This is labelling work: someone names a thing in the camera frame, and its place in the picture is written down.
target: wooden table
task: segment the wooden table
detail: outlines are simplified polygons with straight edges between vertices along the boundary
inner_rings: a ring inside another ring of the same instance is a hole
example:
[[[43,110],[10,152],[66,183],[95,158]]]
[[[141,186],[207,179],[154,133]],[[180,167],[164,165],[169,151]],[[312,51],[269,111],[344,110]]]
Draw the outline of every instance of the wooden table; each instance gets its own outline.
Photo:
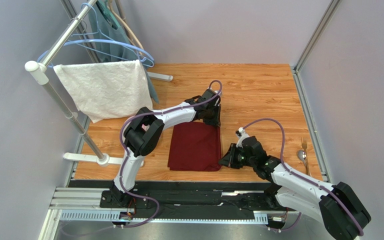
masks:
[[[223,83],[221,98],[221,143],[224,155],[231,143],[238,138],[239,127],[260,118],[274,118],[285,129],[284,160],[293,168],[305,173],[303,163],[296,153],[301,149],[301,139],[308,139],[307,157],[310,172],[322,180],[315,156],[303,109],[287,64],[157,64],[154,73],[174,76],[172,82],[153,80],[160,104],[154,109],[165,109],[178,105],[185,99],[201,95],[209,83],[218,79]],[[91,123],[88,133],[103,153],[112,157],[123,157],[124,149],[119,140],[121,126],[126,118],[105,119]],[[273,122],[259,122],[247,133],[256,136],[267,154],[280,156],[282,135]],[[167,167],[173,128],[162,133],[155,150],[146,156],[136,180],[145,181],[217,181],[217,182],[261,182],[250,167],[231,169],[222,167],[219,171],[170,171]],[[83,154],[93,155],[88,145]],[[112,180],[118,173],[119,165],[100,167],[96,163],[80,162],[75,179]]]

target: blue garment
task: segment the blue garment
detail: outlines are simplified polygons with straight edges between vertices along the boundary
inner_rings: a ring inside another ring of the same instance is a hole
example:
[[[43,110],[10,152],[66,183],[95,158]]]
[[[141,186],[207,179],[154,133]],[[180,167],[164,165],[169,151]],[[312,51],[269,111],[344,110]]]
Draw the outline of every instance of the blue garment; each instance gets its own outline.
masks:
[[[118,29],[113,28],[112,25],[109,24],[108,21],[105,19],[105,17],[103,16],[103,14],[99,10],[99,8],[95,6],[94,9],[96,9],[99,28],[103,34],[105,34],[106,36],[110,37],[111,39],[113,39],[115,41],[130,44],[129,38],[127,37],[126,31],[124,30],[123,27],[119,27]],[[88,14],[88,20],[90,21],[92,31],[97,32],[98,31],[97,21],[96,21],[96,15],[94,14],[94,12],[90,12]],[[108,39],[103,34],[101,34],[99,32],[99,33],[94,34],[93,36],[95,39]],[[123,47],[121,45],[115,45],[115,44],[110,44],[110,43],[97,43],[96,42],[95,48],[98,51],[101,51],[101,52],[104,52],[107,54],[111,54],[114,56],[119,56],[123,59],[127,59],[130,61],[134,61],[134,60],[138,59],[138,56],[136,55],[136,53],[133,50],[129,50],[126,47]],[[121,59],[118,59],[118,58],[113,57],[113,56],[108,56],[108,55],[105,55],[105,54],[100,53],[100,52],[97,52],[97,56],[99,57],[99,59],[102,63],[122,61]],[[148,65],[151,65],[150,60],[146,60],[145,63],[148,63]],[[160,101],[158,99],[157,91],[155,90],[155,87],[151,82],[151,78],[148,75],[147,69],[148,68],[145,67],[144,71],[146,73],[147,85],[149,88],[150,97],[157,104],[159,104]]]

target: red towel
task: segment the red towel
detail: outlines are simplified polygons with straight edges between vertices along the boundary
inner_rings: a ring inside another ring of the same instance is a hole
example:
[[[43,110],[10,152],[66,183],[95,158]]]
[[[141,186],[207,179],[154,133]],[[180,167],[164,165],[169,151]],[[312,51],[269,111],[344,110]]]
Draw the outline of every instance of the red towel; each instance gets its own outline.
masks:
[[[220,127],[202,122],[174,126],[168,167],[172,171],[214,172],[222,167]]]

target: white cloth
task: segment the white cloth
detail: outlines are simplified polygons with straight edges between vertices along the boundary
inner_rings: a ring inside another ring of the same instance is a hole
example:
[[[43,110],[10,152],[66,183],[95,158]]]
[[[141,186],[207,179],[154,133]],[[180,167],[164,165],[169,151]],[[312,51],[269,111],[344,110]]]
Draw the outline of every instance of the white cloth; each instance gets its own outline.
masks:
[[[152,110],[145,70],[139,60],[57,65],[54,71],[77,109],[93,123]]]

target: gold fork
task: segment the gold fork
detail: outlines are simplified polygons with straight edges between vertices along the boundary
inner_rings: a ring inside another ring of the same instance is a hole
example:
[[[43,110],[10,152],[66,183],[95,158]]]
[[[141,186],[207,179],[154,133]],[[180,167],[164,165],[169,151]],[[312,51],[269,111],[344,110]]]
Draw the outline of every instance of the gold fork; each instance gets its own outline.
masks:
[[[301,148],[304,151],[305,158],[304,158],[304,165],[306,167],[306,175],[311,175],[311,171],[309,169],[309,164],[308,164],[308,139],[306,137],[301,138]]]

